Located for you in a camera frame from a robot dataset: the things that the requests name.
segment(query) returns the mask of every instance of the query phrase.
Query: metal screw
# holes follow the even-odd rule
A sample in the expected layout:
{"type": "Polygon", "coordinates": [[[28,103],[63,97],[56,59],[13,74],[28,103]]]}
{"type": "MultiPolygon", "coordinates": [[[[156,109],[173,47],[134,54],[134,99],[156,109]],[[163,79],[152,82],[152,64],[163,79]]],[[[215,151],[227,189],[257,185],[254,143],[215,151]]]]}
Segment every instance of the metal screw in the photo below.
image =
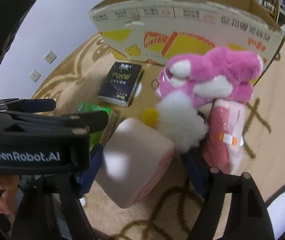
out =
{"type": "Polygon", "coordinates": [[[211,173],[218,173],[219,172],[219,169],[217,167],[211,167],[209,170],[211,173]]]}
{"type": "Polygon", "coordinates": [[[248,172],[244,172],[242,174],[242,176],[245,178],[245,179],[250,179],[251,178],[251,175],[248,173],[248,172]]]}
{"type": "Polygon", "coordinates": [[[78,115],[71,115],[69,118],[70,119],[80,119],[80,117],[78,115]]]}
{"type": "Polygon", "coordinates": [[[73,128],[72,132],[73,134],[76,134],[76,135],[82,135],[82,134],[86,134],[87,130],[85,128],[73,128]]]}

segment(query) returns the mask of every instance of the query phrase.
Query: white fluffy pom-pom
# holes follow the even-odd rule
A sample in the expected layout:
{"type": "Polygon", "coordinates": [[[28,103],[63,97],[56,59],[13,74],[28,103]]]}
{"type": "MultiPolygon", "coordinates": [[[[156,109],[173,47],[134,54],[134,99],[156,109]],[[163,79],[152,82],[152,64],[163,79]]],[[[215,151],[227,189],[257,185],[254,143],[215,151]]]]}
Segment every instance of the white fluffy pom-pom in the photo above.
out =
{"type": "Polygon", "coordinates": [[[193,108],[191,99],[180,90],[166,96],[156,109],[159,114],[156,129],[172,140],[181,153],[199,146],[208,132],[208,125],[193,108]]]}

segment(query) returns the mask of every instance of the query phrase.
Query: red pink package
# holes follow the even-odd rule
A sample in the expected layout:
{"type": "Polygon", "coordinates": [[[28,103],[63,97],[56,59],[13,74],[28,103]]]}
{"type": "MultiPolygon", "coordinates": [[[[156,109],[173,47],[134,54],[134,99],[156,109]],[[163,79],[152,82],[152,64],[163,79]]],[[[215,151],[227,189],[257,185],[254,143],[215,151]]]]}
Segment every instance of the red pink package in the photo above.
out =
{"type": "Polygon", "coordinates": [[[238,152],[244,128],[245,105],[217,99],[209,119],[209,136],[203,157],[209,166],[234,174],[243,154],[238,152]]]}

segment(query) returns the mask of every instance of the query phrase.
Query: black box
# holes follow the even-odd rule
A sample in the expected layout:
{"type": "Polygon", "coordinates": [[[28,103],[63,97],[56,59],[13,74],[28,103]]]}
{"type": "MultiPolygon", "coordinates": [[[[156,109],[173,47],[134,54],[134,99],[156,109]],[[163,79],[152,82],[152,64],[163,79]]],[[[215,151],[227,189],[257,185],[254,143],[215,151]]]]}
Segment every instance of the black box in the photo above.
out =
{"type": "Polygon", "coordinates": [[[97,96],[108,103],[128,106],[141,73],[141,65],[115,62],[97,96]]]}

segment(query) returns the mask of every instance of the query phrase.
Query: pink printed label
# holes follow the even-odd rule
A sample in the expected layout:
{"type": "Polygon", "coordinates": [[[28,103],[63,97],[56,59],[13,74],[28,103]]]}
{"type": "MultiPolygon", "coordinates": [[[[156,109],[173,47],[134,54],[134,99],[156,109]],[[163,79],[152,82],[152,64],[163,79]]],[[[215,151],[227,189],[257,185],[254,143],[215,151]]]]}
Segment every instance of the pink printed label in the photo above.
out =
{"type": "Polygon", "coordinates": [[[158,181],[161,179],[161,177],[164,175],[164,173],[168,169],[168,167],[172,161],[173,155],[174,155],[174,151],[169,152],[166,156],[164,156],[159,161],[158,170],[156,171],[154,176],[150,179],[150,181],[148,181],[147,184],[138,193],[138,195],[136,196],[136,198],[133,201],[133,204],[136,204],[137,202],[141,201],[156,186],[158,181]]]}

